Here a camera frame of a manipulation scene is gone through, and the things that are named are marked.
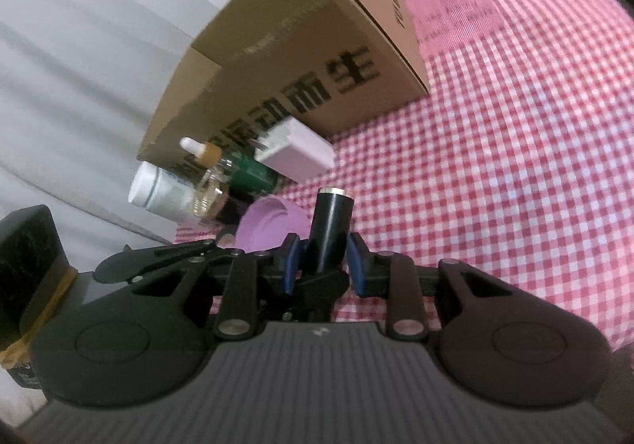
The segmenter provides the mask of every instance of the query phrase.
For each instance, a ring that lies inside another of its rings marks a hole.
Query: gray ribbed panel
[[[313,330],[326,328],[317,336]],[[373,323],[269,323],[224,344],[189,385],[128,410],[53,402],[22,428],[32,444],[609,444],[625,435],[589,403],[548,412],[463,392],[417,344]]]

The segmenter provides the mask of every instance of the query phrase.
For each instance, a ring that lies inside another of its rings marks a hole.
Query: open cardboard box
[[[330,136],[428,90],[405,0],[232,0],[176,68],[138,158],[195,178],[183,136],[243,147],[289,115]]]

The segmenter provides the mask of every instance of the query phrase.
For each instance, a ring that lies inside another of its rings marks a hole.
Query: white logo
[[[317,335],[318,337],[322,337],[326,335],[327,333],[330,333],[330,330],[328,328],[319,328],[319,329],[313,330],[313,335]]]

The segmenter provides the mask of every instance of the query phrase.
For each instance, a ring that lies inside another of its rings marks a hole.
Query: checkered tablecloth
[[[344,188],[371,250],[463,259],[617,348],[634,340],[634,23],[615,0],[493,1],[502,29],[428,59],[429,97],[338,135],[336,168],[282,195],[312,213]],[[335,316],[384,310],[349,293]]]

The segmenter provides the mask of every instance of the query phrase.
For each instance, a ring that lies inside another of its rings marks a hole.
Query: black cylinder
[[[302,274],[321,274],[340,268],[346,254],[354,200],[345,190],[321,188],[313,212],[311,233],[304,253]]]

